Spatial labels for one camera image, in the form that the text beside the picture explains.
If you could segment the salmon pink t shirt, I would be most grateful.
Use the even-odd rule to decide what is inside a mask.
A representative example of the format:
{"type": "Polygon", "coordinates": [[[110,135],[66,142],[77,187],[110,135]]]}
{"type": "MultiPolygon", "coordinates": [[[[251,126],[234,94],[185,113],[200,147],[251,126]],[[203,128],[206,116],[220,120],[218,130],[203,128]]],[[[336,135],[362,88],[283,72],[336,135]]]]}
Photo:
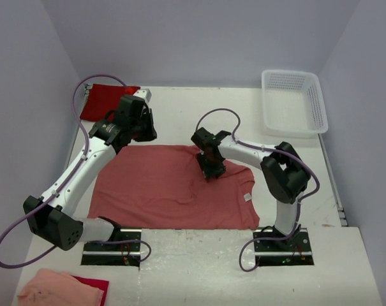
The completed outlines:
{"type": "Polygon", "coordinates": [[[255,185],[246,166],[225,161],[226,172],[206,181],[185,145],[125,147],[98,174],[88,216],[147,229],[255,230],[255,185]]]}

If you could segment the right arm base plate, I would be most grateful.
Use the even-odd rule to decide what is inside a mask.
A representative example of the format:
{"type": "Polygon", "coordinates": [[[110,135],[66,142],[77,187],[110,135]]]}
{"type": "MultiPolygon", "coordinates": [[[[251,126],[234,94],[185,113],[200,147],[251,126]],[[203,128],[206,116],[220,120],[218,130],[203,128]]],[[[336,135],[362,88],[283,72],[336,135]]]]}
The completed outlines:
{"type": "Polygon", "coordinates": [[[256,264],[259,267],[315,264],[306,228],[301,228],[289,241],[257,240],[253,242],[253,245],[256,264]]]}

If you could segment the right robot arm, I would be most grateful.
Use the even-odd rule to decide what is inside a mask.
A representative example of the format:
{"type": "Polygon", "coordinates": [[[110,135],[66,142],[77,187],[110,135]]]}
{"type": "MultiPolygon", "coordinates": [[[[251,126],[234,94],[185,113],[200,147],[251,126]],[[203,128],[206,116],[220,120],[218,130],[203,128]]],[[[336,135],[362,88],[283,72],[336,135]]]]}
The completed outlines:
{"type": "Polygon", "coordinates": [[[294,148],[287,142],[277,147],[244,143],[228,131],[214,135],[203,127],[193,133],[191,141],[200,150],[197,161],[206,180],[222,176],[226,172],[227,159],[262,171],[267,188],[277,203],[270,240],[279,250],[291,248],[299,230],[300,200],[311,178],[294,148]]]}

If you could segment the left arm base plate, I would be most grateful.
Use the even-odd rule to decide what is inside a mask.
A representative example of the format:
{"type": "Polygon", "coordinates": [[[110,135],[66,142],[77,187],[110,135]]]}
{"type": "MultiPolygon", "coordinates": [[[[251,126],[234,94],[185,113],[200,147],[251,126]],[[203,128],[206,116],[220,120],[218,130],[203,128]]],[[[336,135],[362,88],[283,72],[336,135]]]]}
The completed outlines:
{"type": "Polygon", "coordinates": [[[82,266],[140,266],[140,243],[86,243],[82,251],[82,266]]]}

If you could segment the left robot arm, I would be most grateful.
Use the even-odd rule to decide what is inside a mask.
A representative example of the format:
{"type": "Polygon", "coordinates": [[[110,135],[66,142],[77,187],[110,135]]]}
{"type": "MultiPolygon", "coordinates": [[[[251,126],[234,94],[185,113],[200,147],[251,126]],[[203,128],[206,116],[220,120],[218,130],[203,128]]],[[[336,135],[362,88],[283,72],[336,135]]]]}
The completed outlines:
{"type": "Polygon", "coordinates": [[[141,89],[121,97],[116,110],[94,123],[87,143],[58,180],[40,197],[25,200],[23,209],[33,234],[64,251],[78,242],[97,241],[108,251],[120,246],[121,234],[110,221],[74,219],[73,214],[91,182],[122,148],[131,141],[156,139],[151,96],[149,89],[141,89]]]}

